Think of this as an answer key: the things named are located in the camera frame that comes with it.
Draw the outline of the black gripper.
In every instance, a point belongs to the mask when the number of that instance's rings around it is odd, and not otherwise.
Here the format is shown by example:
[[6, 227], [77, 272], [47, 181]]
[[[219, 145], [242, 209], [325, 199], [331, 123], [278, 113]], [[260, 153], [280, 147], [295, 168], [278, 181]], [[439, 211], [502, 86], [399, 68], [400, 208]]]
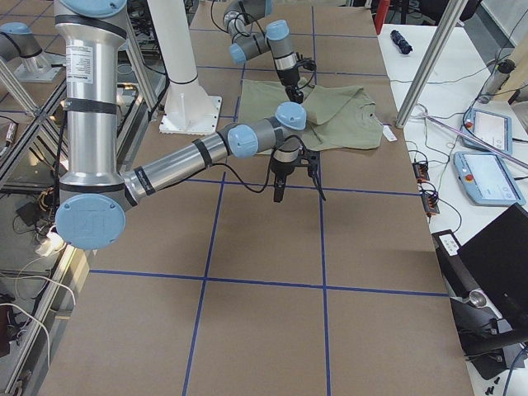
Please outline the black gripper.
[[299, 87], [299, 70], [296, 66], [288, 69], [277, 69], [277, 76], [285, 88], [289, 101], [302, 103], [304, 101], [303, 87]]
[[274, 174], [274, 202], [283, 201], [287, 177], [292, 174], [298, 166], [299, 161], [297, 160], [287, 163], [275, 159], [271, 160], [271, 171]]

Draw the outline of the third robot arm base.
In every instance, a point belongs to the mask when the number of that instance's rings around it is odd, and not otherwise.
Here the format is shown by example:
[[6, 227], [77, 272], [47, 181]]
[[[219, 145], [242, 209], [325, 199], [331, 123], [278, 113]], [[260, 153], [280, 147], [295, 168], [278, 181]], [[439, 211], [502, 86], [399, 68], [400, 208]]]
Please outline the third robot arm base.
[[65, 66], [65, 56], [45, 52], [22, 22], [1, 25], [1, 59], [6, 63], [21, 60], [14, 74], [24, 83], [50, 83]]

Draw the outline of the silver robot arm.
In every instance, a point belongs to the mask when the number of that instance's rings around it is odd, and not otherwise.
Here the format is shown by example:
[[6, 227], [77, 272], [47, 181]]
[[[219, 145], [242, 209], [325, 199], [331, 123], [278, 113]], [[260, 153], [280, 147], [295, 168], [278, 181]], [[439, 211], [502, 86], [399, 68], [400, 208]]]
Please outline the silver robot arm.
[[236, 64], [269, 52], [280, 83], [290, 101], [302, 103], [304, 94], [299, 86], [299, 68], [314, 69], [312, 59], [303, 58], [290, 37], [290, 28], [285, 20], [273, 21], [266, 28], [248, 30], [251, 24], [272, 13], [272, 1], [232, 1], [224, 11], [223, 27], [229, 33], [232, 44], [229, 53]]
[[66, 49], [64, 100], [68, 166], [59, 179], [55, 228], [63, 241], [83, 250], [115, 243], [125, 229], [126, 211], [143, 198], [175, 186], [234, 156], [250, 158], [285, 148], [306, 123], [299, 87], [303, 59], [292, 45], [286, 21], [252, 33], [248, 26], [271, 14], [270, 1], [235, 1], [221, 23], [231, 37], [229, 52], [244, 63], [270, 53], [288, 101], [273, 116], [219, 128], [220, 97], [200, 85], [184, 5], [151, 1], [148, 10], [166, 76], [154, 97], [163, 106], [164, 132], [191, 134], [194, 140], [151, 163], [128, 169], [121, 163], [134, 154], [135, 133], [119, 116], [119, 54], [130, 50], [134, 32], [124, 1], [57, 1], [54, 23]]

